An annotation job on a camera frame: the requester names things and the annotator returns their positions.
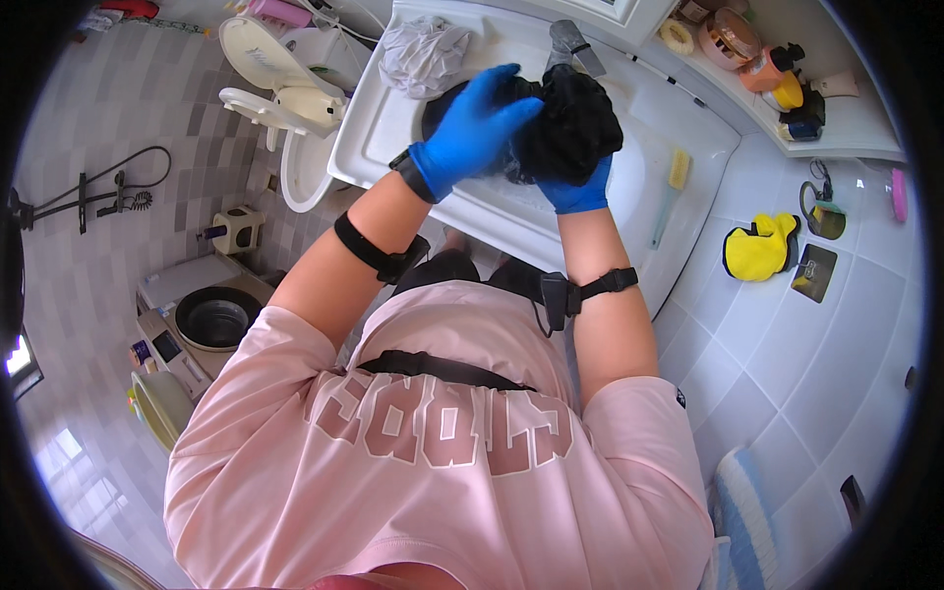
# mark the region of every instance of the faucet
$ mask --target faucet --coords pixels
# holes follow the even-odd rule
[[[558,63],[571,65],[574,58],[577,58],[590,77],[606,75],[606,69],[590,48],[590,43],[577,29],[577,25],[569,20],[554,21],[550,24],[550,55],[545,71]]]

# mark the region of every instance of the orange bottle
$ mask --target orange bottle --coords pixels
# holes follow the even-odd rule
[[[806,57],[803,48],[794,43],[784,47],[767,46],[761,55],[740,67],[741,83],[752,93],[772,91],[793,69],[793,63]]]

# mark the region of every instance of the window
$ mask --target window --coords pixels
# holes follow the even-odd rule
[[[20,334],[20,343],[7,358],[7,373],[13,385],[13,400],[17,400],[30,387],[42,381],[42,371],[33,357],[33,349],[25,334]]]

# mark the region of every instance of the leg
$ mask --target leg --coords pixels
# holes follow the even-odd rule
[[[541,275],[544,271],[517,258],[508,259],[486,281],[486,284],[544,303],[541,296]]]
[[[446,243],[431,260],[407,271],[394,290],[400,295],[415,287],[425,287],[444,280],[480,282],[479,271],[469,256],[465,234],[458,229],[446,233]]]

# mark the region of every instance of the sink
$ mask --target sink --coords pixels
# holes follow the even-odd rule
[[[521,64],[521,75],[540,79],[550,50],[550,22],[465,2],[394,2],[391,26],[436,14],[473,31],[456,83],[500,63]],[[598,78],[623,128],[607,183],[610,209],[651,316],[681,273],[708,216],[728,157],[740,136],[691,96],[633,63],[612,47],[588,40],[607,75]],[[425,101],[384,86],[374,52],[347,110],[329,159],[329,173],[369,188],[389,172],[388,162],[421,139]],[[688,179],[658,250],[649,249],[666,193],[675,148],[692,158]],[[553,208],[533,185],[504,177],[469,178],[430,215],[546,271],[563,271],[564,252]]]

